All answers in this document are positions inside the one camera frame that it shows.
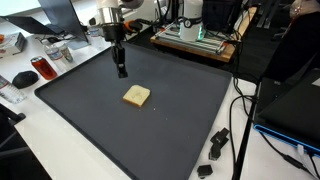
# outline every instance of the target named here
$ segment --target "bottle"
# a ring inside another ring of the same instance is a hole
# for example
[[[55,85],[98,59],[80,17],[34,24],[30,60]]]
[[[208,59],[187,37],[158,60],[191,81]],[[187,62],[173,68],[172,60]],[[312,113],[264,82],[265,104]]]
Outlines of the bottle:
[[[68,71],[69,70],[67,65],[68,62],[66,58],[62,55],[59,48],[54,44],[51,44],[47,39],[42,40],[41,43],[43,44],[44,51],[49,56],[49,58],[54,62],[57,68],[61,72]]]
[[[46,80],[57,77],[56,71],[50,66],[45,58],[41,56],[32,58],[31,64]]]
[[[24,100],[26,96],[12,85],[8,80],[0,75],[0,96],[8,102],[17,104]]]

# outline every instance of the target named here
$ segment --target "white cable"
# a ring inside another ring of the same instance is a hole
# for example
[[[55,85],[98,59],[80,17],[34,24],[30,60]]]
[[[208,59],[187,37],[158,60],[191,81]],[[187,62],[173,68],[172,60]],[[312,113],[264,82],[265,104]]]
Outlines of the white cable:
[[[300,155],[300,159],[301,159],[301,162],[302,162],[303,166],[305,166],[308,169],[308,171],[312,174],[314,179],[319,180],[319,178],[317,177],[317,175],[314,172],[313,168],[310,168],[309,164],[306,163],[305,157],[303,156],[304,155],[304,147],[302,145],[300,145],[300,144],[298,144],[298,153]]]

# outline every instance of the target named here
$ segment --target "laptop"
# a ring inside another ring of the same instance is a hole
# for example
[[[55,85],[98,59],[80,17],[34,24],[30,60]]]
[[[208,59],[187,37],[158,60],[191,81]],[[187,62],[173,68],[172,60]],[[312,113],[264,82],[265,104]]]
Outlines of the laptop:
[[[320,156],[320,70],[290,87],[263,79],[254,129]]]
[[[31,34],[58,35],[63,32],[58,26],[48,24],[43,25],[33,17],[28,16],[0,16],[2,19],[18,26]]]

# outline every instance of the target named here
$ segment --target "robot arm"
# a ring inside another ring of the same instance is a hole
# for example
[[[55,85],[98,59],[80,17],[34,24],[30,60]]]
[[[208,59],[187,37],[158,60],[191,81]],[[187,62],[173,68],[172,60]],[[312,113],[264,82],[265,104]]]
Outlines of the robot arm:
[[[125,50],[120,43],[126,34],[121,7],[136,9],[143,2],[144,0],[122,0],[122,6],[119,6],[118,0],[96,0],[98,14],[89,21],[90,25],[97,25],[102,28],[105,41],[111,42],[111,51],[119,78],[128,76],[125,67]]]

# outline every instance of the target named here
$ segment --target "person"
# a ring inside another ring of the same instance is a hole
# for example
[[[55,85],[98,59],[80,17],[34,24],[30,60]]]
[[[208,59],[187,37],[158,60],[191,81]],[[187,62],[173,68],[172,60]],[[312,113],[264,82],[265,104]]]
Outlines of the person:
[[[305,74],[320,68],[320,0],[295,0],[286,34],[262,77],[284,82],[310,60]]]

